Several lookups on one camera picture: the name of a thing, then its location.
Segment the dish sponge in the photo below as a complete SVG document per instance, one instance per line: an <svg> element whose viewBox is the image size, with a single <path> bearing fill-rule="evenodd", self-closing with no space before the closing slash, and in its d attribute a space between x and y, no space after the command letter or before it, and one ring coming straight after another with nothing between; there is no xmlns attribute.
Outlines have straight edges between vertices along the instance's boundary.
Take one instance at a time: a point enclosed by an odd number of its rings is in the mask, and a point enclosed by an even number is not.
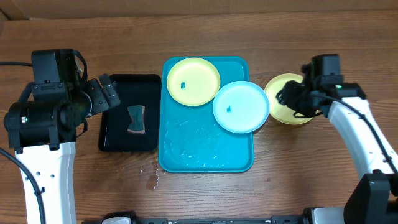
<svg viewBox="0 0 398 224"><path fill-rule="evenodd" d="M145 124L144 124L144 113L145 106L136 105L129 106L131 124L129 125L127 131L133 134L145 134Z"/></svg>

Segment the yellow bowl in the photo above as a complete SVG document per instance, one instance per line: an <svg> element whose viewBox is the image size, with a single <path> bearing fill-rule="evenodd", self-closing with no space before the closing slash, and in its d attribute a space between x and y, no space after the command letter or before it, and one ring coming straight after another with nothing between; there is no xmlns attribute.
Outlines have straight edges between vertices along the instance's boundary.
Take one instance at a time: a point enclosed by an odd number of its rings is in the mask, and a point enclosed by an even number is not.
<svg viewBox="0 0 398 224"><path fill-rule="evenodd" d="M276 76L267 84L264 91L269 99L269 114L276 120L285 124L298 125L309 122L312 118L295 118L293 116L295 111L287 106L281 105L276 99L276 94L291 80L301 83L303 77L292 73L286 73Z"/></svg>

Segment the black tray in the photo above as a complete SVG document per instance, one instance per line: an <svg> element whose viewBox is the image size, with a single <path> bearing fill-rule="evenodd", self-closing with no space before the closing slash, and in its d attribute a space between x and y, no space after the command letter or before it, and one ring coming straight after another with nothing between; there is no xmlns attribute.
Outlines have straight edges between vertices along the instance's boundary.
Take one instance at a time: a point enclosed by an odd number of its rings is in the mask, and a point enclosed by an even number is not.
<svg viewBox="0 0 398 224"><path fill-rule="evenodd" d="M154 151L159 142L160 91L158 75L111 75L120 105L102 114L98 147L105 152ZM145 106L145 134L127 131L131 118L127 107Z"/></svg>

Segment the wooden table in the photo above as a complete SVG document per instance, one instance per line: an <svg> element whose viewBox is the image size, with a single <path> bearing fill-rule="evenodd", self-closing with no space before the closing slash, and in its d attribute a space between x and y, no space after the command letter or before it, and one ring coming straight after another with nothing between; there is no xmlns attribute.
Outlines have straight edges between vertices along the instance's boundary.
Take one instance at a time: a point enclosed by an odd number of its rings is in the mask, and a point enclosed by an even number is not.
<svg viewBox="0 0 398 224"><path fill-rule="evenodd" d="M365 90L373 115L398 148L398 11L7 21L0 33L0 61L30 62L33 50L73 48L83 54L91 78L161 75L174 56L238 55L248 62L251 80L264 88L276 75L299 73L312 56L339 53L345 80ZM3 120L33 75L28 67L1 67L0 74ZM162 172L157 153L101 152L100 121L90 118L89 131L77 142L79 220L121 210L166 218L301 213L344 205L358 181L341 137L322 117L303 126L270 117L254 135L254 165L242 174L170 174ZM8 147L4 128L0 146ZM156 169L159 185L151 190ZM21 175L3 157L0 179L0 222L26 223Z"/></svg>

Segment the teal tray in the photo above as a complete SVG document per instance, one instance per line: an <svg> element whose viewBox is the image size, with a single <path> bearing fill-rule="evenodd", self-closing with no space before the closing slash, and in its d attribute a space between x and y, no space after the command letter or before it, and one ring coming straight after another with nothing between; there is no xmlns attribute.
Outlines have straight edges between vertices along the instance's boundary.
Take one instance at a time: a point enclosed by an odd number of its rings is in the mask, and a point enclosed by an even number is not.
<svg viewBox="0 0 398 224"><path fill-rule="evenodd" d="M159 164L168 172L244 172L254 162L253 133L223 129L213 116L213 100L201 106L176 102L167 90L170 69L187 57L165 62L160 101ZM220 73L221 86L249 81L248 64L240 57L200 57Z"/></svg>

